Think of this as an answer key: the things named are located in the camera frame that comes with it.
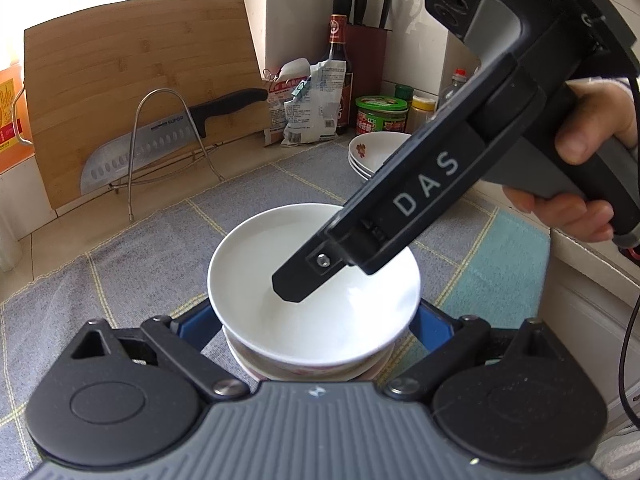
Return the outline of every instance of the wooden cutting board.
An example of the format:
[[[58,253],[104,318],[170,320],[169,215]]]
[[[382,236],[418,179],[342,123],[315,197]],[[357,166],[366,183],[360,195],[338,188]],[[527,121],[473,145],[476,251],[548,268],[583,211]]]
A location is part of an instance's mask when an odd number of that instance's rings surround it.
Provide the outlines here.
[[[174,88],[189,106],[261,88],[244,0],[130,0],[93,7],[24,31],[24,85],[36,160],[53,208],[80,196],[82,167],[133,129],[140,100]],[[182,110],[159,94],[140,125]],[[205,145],[270,126],[266,102],[210,118]],[[197,142],[167,156],[188,152]]]

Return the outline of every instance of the round black cover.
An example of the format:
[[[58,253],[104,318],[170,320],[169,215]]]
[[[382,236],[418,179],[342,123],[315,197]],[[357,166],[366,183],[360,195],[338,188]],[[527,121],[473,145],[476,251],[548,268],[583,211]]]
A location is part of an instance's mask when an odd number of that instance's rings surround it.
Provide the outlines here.
[[[531,356],[470,368],[436,391],[433,415],[448,437],[481,460],[540,470],[589,460],[607,410],[578,371]]]
[[[199,415],[194,388],[161,368],[99,357],[71,364],[65,377],[59,368],[46,376],[27,406],[31,437],[54,460],[140,462],[182,438]]]

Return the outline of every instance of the human hand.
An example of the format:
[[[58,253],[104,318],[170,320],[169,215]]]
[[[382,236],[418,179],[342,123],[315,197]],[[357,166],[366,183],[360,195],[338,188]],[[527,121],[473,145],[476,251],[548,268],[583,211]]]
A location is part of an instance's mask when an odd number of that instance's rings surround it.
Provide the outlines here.
[[[634,102],[617,83],[597,81],[569,83],[578,96],[574,113],[556,135],[556,149],[569,164],[582,164],[609,137],[616,136],[626,147],[638,145]],[[583,242],[603,242],[613,238],[611,204],[604,200],[585,202],[572,194],[551,200],[503,187],[513,205],[523,213],[534,213],[542,223],[557,228]]]

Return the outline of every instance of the qr code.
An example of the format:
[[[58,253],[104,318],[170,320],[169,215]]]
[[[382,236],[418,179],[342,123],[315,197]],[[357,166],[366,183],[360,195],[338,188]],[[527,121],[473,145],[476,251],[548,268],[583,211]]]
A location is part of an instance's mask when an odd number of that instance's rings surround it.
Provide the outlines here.
[[[294,134],[294,133],[288,132],[287,138],[289,139],[289,142],[300,142],[300,140],[302,140],[302,133]]]

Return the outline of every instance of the orange container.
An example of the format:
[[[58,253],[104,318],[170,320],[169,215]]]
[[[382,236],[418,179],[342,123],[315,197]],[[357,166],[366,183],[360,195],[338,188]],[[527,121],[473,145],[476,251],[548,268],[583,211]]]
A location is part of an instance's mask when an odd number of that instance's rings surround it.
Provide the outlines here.
[[[25,146],[15,137],[11,122],[11,103],[22,88],[22,67],[19,64],[0,70],[0,173],[33,155],[33,147]],[[16,105],[18,131],[31,140],[31,127],[27,115],[27,100],[23,95]]]

